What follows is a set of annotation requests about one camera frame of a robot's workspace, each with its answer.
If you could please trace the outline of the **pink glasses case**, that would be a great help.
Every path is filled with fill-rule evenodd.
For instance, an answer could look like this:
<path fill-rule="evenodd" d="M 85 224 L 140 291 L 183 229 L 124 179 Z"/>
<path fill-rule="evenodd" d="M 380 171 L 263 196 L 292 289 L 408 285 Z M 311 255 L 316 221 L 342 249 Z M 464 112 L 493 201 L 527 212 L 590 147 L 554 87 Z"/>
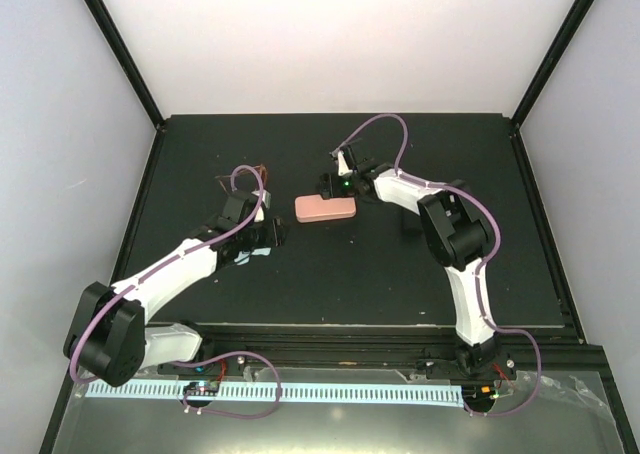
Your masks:
<path fill-rule="evenodd" d="M 316 223 L 354 217 L 357 211 L 352 198 L 323 199 L 319 194 L 299 196 L 294 201 L 300 223 Z"/>

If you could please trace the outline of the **black glasses case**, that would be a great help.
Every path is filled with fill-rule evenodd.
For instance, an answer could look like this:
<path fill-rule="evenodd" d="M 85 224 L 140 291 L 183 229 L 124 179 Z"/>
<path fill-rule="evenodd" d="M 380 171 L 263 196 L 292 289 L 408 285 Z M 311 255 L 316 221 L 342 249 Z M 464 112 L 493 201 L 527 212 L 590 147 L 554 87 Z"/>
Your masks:
<path fill-rule="evenodd" d="M 420 216 L 406 209 L 400 212 L 400 231 L 408 237 L 419 237 L 423 234 Z"/>

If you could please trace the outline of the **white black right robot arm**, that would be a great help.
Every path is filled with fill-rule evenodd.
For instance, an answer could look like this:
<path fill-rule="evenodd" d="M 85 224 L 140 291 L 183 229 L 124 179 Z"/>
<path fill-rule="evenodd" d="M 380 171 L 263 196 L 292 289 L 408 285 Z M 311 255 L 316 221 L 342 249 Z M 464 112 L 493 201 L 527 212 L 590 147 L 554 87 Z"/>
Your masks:
<path fill-rule="evenodd" d="M 468 199 L 466 185 L 436 183 L 379 163 L 346 144 L 331 153 L 336 168 L 320 176 L 325 200 L 369 198 L 417 215 L 427 247 L 450 284 L 457 346 L 454 362 L 465 377 L 485 371 L 499 351 L 486 281 L 486 259 L 496 246 L 489 216 Z"/>

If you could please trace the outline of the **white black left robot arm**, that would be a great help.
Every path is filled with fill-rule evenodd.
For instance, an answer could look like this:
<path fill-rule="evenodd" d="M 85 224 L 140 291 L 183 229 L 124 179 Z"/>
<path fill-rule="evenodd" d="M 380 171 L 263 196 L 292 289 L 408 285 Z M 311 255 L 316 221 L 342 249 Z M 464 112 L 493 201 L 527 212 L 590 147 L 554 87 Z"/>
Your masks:
<path fill-rule="evenodd" d="M 207 371 L 215 350 L 194 324 L 153 327 L 150 322 L 196 282 L 283 243 L 286 228 L 280 217 L 269 215 L 270 201 L 266 190 L 236 190 L 221 213 L 157 262 L 111 285 L 87 286 L 63 344 L 71 374 L 85 370 L 119 387 L 139 370 L 165 363 Z"/>

